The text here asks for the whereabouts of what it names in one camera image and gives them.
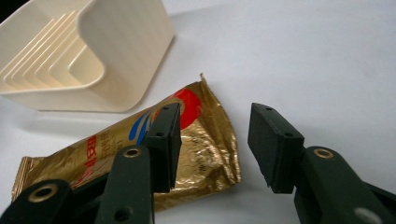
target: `plastic container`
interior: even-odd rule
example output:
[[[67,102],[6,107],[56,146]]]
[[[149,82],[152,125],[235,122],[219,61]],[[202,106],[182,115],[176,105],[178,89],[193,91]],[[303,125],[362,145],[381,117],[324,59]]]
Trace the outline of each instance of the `plastic container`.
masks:
[[[0,94],[38,110],[127,110],[173,35],[161,0],[31,0],[0,25]]]

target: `white background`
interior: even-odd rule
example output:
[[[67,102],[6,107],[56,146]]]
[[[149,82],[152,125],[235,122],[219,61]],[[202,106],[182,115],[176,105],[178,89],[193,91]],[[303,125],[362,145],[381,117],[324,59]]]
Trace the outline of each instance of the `white background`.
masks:
[[[366,182],[396,193],[396,2],[164,0],[176,37],[140,104],[119,114],[42,112],[0,98],[0,211],[22,156],[48,156],[154,105],[204,73],[236,131],[243,182],[157,223],[299,223],[248,148],[250,104],[274,107]]]

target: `snack wrapper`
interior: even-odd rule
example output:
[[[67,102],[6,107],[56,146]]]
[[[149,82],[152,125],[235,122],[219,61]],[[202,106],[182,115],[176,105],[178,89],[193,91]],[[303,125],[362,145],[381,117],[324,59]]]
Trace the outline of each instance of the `snack wrapper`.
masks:
[[[26,188],[47,179],[64,179],[73,189],[108,173],[116,152],[139,145],[158,110],[180,103],[182,146],[177,182],[170,193],[155,193],[155,210],[161,211],[223,191],[241,181],[233,127],[204,78],[158,104],[115,123],[60,151],[42,158],[23,157],[12,200]]]

